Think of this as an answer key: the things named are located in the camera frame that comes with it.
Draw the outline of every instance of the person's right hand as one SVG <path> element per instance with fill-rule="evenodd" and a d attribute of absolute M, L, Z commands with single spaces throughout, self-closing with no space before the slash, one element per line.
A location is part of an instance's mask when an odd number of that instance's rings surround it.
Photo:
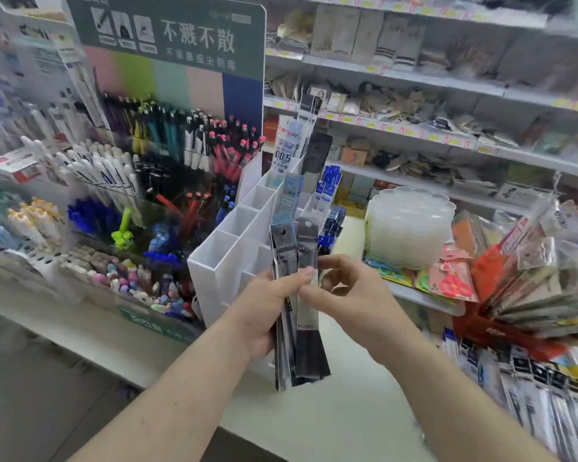
<path fill-rule="evenodd" d="M 417 331 L 375 269 L 345 254 L 322 256 L 318 264 L 331 269 L 321 288 L 304 285 L 298 295 L 334 318 L 375 361 L 382 363 L 394 343 Z"/>

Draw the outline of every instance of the white tabletop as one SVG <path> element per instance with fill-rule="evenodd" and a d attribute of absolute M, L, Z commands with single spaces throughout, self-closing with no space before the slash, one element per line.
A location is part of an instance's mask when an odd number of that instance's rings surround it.
<path fill-rule="evenodd" d="M 361 255 L 362 223 L 347 217 L 335 252 Z M 0 314 L 142 387 L 184 349 L 91 305 L 65 306 L 1 282 Z M 320 316 L 320 331 L 330 377 L 278 393 L 247 372 L 221 426 L 288 461 L 434 461 L 391 374 L 331 318 Z"/>

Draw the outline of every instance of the pen display rack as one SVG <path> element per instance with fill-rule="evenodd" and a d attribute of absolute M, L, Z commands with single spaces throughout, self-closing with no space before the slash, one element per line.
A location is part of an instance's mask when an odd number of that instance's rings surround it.
<path fill-rule="evenodd" d="M 288 171 L 299 171 L 292 158 Z M 248 282 L 272 264 L 269 225 L 281 188 L 266 186 L 268 174 L 243 197 L 214 232 L 193 251 L 188 268 L 206 327 L 210 327 Z M 274 354 L 251 364 L 251 369 L 274 381 Z"/>

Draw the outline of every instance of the forearm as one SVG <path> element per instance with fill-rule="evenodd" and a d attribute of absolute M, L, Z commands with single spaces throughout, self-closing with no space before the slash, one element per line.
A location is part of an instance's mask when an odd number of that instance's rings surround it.
<path fill-rule="evenodd" d="M 221 318 L 70 461 L 198 461 L 248 361 Z"/>
<path fill-rule="evenodd" d="M 417 329 L 388 346 L 384 365 L 441 462 L 557 460 Z"/>

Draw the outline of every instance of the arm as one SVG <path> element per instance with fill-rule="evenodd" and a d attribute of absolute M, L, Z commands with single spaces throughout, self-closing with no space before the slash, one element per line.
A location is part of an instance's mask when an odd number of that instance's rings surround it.
<path fill-rule="evenodd" d="M 319 267 L 332 269 L 323 288 L 301 287 L 300 297 L 394 375 L 440 461 L 557 460 L 423 337 L 378 272 L 345 255 L 322 257 Z"/>
<path fill-rule="evenodd" d="M 223 316 L 161 378 L 69 462 L 198 461 L 250 360 L 269 353 L 286 296 L 310 283 L 305 270 L 258 275 Z"/>

